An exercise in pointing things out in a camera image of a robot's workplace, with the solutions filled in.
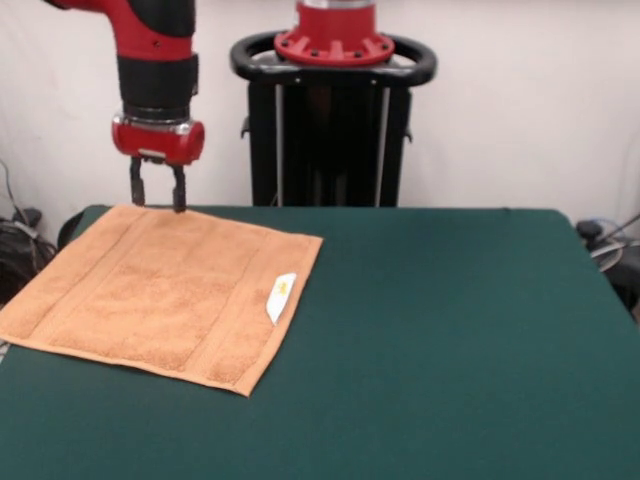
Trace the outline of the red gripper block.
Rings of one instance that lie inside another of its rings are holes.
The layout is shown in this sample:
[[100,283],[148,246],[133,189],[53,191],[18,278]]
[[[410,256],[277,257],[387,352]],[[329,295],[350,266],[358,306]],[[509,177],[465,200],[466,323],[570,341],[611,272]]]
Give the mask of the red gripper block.
[[[162,160],[168,165],[190,165],[200,158],[204,148],[205,128],[199,121],[150,123],[117,114],[111,129],[116,149],[132,157],[129,178],[131,201],[136,206],[146,203],[140,157]],[[184,167],[172,166],[171,169],[175,180],[173,210],[184,213],[187,208]]]

